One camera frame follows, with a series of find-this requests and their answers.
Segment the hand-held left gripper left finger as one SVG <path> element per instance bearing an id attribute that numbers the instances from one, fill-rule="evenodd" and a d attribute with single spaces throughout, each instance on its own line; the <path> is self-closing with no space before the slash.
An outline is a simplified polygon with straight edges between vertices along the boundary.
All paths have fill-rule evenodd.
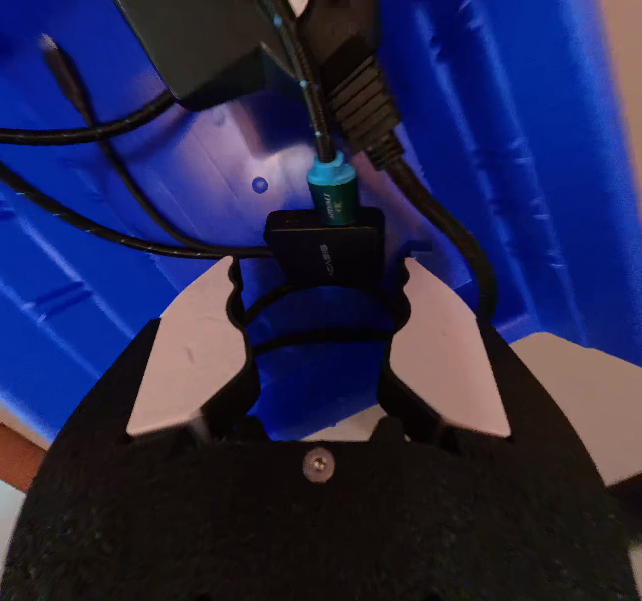
<path id="1" fill-rule="evenodd" d="M 245 324 L 243 282 L 228 256 L 184 289 L 162 313 L 126 426 L 133 438 L 190 428 L 223 438 L 260 396 Z"/>

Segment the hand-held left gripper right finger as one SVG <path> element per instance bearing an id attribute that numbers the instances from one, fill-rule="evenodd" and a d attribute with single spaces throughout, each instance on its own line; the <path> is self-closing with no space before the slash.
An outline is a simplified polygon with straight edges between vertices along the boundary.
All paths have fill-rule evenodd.
<path id="1" fill-rule="evenodd" d="M 457 430 L 507 440 L 509 419 L 474 312 L 415 259 L 400 273 L 378 404 L 412 442 L 445 442 Z"/>

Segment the black usb hub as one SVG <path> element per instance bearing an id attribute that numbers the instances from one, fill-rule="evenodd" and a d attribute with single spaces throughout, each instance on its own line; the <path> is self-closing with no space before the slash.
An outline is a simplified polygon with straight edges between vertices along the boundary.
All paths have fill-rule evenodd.
<path id="1" fill-rule="evenodd" d="M 346 226 L 324 224 L 315 210 L 270 212 L 264 240 L 288 284 L 367 288 L 384 272 L 385 216 L 375 207 L 357 209 Z"/>

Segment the braided usb cable green plug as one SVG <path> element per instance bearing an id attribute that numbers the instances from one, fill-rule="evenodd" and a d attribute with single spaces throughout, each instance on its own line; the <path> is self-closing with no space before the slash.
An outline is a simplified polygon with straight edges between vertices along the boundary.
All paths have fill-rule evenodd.
<path id="1" fill-rule="evenodd" d="M 397 110 L 376 65 L 378 0 L 309 0 L 301 16 L 295 16 L 288 0 L 260 2 L 284 46 L 293 71 L 290 78 L 306 107 L 314 135 L 316 158 L 307 181 L 315 209 L 324 224 L 346 226 L 356 221 L 356 172 L 336 146 L 333 130 L 339 132 L 351 152 L 365 150 L 375 154 L 381 144 L 396 140 L 394 129 L 399 123 Z M 57 130 L 2 128 L 1 144 L 25 147 L 99 144 L 137 204 L 180 245 L 153 243 L 102 226 L 65 207 L 2 163 L 4 184 L 70 226 L 134 251 L 166 258 L 212 261 L 226 256 L 237 259 L 274 256 L 265 246 L 207 244 L 188 236 L 154 206 L 116 155 L 110 144 L 112 138 L 150 124 L 174 105 L 181 107 L 166 85 L 163 92 L 142 108 L 101 124 L 74 62 L 50 37 L 45 37 L 43 44 L 43 57 L 50 72 L 60 91 L 83 117 L 85 126 Z"/>

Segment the blue plastic bin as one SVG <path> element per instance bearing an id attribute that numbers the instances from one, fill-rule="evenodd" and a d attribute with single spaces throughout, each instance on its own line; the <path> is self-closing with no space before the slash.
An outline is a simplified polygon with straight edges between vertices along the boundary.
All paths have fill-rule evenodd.
<path id="1" fill-rule="evenodd" d="M 597 0 L 380 0 L 377 57 L 406 159 L 491 261 L 493 323 L 513 343 L 549 333 L 637 363 L 636 223 Z M 1 0 L 1 127 L 82 123 L 42 57 L 74 59 L 102 121 L 163 89 L 113 0 Z M 114 139 L 183 232 L 262 245 L 269 212 L 311 205 L 303 103 L 264 90 L 191 114 L 174 107 Z M 1 184 L 1 405 L 52 440 L 129 341 L 211 267 L 112 244 Z"/>

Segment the black power adapter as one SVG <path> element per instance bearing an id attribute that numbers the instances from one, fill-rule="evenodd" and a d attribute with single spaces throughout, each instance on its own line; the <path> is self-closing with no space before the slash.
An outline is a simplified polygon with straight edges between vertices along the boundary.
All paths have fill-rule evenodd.
<path id="1" fill-rule="evenodd" d="M 260 0 L 114 0 L 182 108 L 197 113 L 293 71 Z"/>

